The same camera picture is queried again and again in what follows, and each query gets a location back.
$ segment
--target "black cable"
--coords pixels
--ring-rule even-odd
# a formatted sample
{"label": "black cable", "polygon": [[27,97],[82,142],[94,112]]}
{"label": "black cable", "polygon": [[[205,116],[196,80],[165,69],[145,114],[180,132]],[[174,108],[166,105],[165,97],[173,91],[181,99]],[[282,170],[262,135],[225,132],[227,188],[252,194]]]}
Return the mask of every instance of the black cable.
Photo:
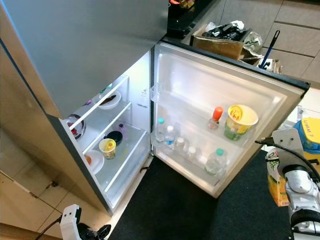
{"label": "black cable", "polygon": [[60,223],[61,222],[61,218],[62,215],[57,218],[56,220],[54,220],[49,226],[47,226],[34,240],[38,240],[39,238],[41,238],[41,236],[49,229],[51,228],[53,225],[55,225],[56,223]]}
{"label": "black cable", "polygon": [[264,141],[254,141],[257,144],[267,144],[268,146],[273,146],[282,150],[287,151],[288,153],[291,153],[293,155],[295,155],[296,157],[298,157],[299,159],[301,159],[313,172],[313,174],[316,176],[316,178],[318,179],[318,182],[320,182],[320,175],[318,173],[318,171],[315,169],[315,167],[304,157],[302,156],[300,153],[293,151],[285,146],[281,146],[279,144],[276,143],[270,143],[270,142],[264,142]]}

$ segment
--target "refrigerator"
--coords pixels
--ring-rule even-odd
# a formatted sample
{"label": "refrigerator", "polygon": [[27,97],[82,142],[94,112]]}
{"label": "refrigerator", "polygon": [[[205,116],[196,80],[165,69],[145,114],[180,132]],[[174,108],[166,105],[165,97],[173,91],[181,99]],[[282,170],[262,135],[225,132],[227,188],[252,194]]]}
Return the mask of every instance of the refrigerator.
{"label": "refrigerator", "polygon": [[[54,164],[43,158],[40,161],[47,161],[47,165],[56,166],[64,175],[69,175],[70,181],[85,193],[88,202],[106,209],[111,215],[146,160],[154,156],[213,198],[218,198],[259,151],[261,146],[254,141],[270,136],[310,86],[306,82],[191,46],[159,41],[117,77],[100,79],[92,82],[92,86],[89,80],[58,85],[63,92],[62,97],[65,97],[64,102],[59,102],[60,92],[50,93],[52,83],[48,85],[44,80],[41,84],[32,82],[32,78],[27,76],[30,71],[23,73],[19,68],[24,61],[15,59],[11,49],[1,39],[3,60],[11,66],[16,79],[19,78],[19,83],[18,80],[16,83],[19,88],[23,86],[26,97],[21,98],[22,90],[18,87],[11,89],[10,84],[5,85],[10,89],[9,93],[2,93],[32,102],[33,108],[39,108],[41,121],[30,110],[22,107],[18,111],[19,104],[13,105],[7,100],[5,109],[11,118],[5,119],[3,126],[12,136],[19,137],[18,142],[26,151],[31,152],[30,149],[35,149],[32,146],[37,145],[43,152],[51,151],[52,155],[63,152],[63,159],[51,156]],[[13,75],[7,74],[4,82],[10,81]],[[67,102],[70,96],[75,96],[76,100]],[[113,101],[117,96],[120,96],[117,104],[110,109],[101,108],[105,100],[113,98]],[[238,140],[230,140],[224,135],[228,108],[233,105],[248,106],[258,116],[257,124]],[[223,107],[224,112],[219,127],[211,130],[208,121],[216,107]],[[80,118],[68,124],[67,118],[71,114]],[[21,133],[11,121],[23,116],[28,117],[27,121],[18,122],[23,122],[26,133]],[[183,152],[176,152],[172,146],[156,140],[155,127],[159,118],[164,118],[166,126],[174,127],[176,137],[185,139],[187,144]],[[46,128],[35,125],[35,122],[44,121],[47,122]],[[78,133],[75,134],[74,129],[82,122],[85,130],[76,139]],[[122,133],[122,141],[115,147],[115,154],[112,158],[104,156],[99,166],[93,167],[85,155],[92,150],[101,153],[99,143],[113,131]],[[40,137],[48,133],[49,137]],[[27,141],[30,141],[29,146],[23,146]],[[196,148],[196,156],[192,160],[186,157],[187,146]],[[205,170],[207,159],[218,148],[224,150],[226,166],[221,174],[209,174]]]}

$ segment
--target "white bowl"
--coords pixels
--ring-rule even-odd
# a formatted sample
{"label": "white bowl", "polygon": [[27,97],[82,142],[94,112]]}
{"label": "white bowl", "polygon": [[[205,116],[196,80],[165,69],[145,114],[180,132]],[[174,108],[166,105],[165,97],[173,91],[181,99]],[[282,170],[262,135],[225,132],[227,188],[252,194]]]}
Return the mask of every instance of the white bowl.
{"label": "white bowl", "polygon": [[112,99],[111,101],[105,104],[99,105],[98,107],[103,110],[109,110],[109,109],[115,108],[121,100],[121,94],[118,91],[114,91],[114,93],[112,93],[111,96],[113,95],[115,95],[114,99]]}
{"label": "white bowl", "polygon": [[93,174],[97,174],[104,166],[105,157],[97,150],[89,150],[85,155],[91,158],[91,164],[89,164],[89,166],[91,167]]}

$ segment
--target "open refrigerator door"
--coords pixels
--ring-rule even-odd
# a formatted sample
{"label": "open refrigerator door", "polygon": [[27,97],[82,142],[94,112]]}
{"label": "open refrigerator door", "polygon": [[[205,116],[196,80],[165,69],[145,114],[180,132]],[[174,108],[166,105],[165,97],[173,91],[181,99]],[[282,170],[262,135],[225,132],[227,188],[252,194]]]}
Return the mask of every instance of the open refrigerator door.
{"label": "open refrigerator door", "polygon": [[150,153],[150,53],[60,119],[83,174],[114,213]]}
{"label": "open refrigerator door", "polygon": [[[269,136],[308,89],[166,43],[156,45],[154,60],[154,125],[163,118],[165,128],[163,141],[151,133],[153,152],[215,198],[260,149],[254,141]],[[217,107],[224,113],[211,129],[208,122]],[[258,121],[242,131],[232,129],[235,108],[240,117],[253,110],[250,115]],[[216,163],[215,171],[210,162]]]}

